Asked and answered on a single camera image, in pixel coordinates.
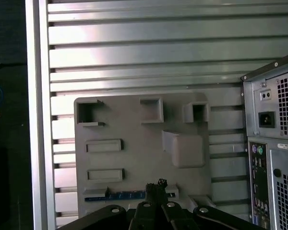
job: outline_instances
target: dark background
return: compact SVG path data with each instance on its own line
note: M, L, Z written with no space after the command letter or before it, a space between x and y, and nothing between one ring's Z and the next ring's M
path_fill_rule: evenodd
M24 0L0 0L0 230L32 230Z

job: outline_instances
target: ribbed metal wall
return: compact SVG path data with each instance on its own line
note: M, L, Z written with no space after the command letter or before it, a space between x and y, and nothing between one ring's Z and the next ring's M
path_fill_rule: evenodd
M182 90L211 103L212 201L247 219L239 77L288 54L288 0L41 2L48 226L77 218L73 101Z

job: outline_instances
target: screw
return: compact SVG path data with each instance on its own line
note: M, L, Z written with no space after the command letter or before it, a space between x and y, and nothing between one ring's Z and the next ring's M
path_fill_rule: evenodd
M111 212L113 212L113 213L118 213L119 211L120 210L118 208L114 208L114 209L111 210Z
M174 204L174 203L172 203L172 202L169 202L169 203L167 204L167 206L168 206L168 207L174 207L174 206L175 206L175 204Z
M208 209L205 208L205 207L202 207L202 208L200 208L200 212L202 212L202 213L207 213L207 212L208 212Z

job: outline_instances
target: rear i/o panel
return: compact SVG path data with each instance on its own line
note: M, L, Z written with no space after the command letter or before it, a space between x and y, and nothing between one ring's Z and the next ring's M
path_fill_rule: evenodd
M253 223L270 229L266 145L250 142Z

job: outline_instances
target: label sticker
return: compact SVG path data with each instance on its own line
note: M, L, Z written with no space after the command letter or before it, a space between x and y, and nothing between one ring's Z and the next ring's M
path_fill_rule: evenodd
M277 147L278 147L279 149L288 150L288 145L286 145L286 144L277 144Z

